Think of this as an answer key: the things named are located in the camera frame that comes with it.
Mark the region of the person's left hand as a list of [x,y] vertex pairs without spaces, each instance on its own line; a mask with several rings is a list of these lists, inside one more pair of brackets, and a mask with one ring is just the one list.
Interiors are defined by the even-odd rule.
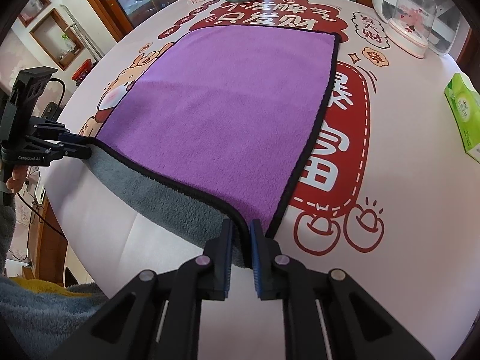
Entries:
[[28,177],[28,166],[15,166],[11,177],[7,180],[6,186],[7,189],[13,193],[17,194],[23,188],[24,182]]

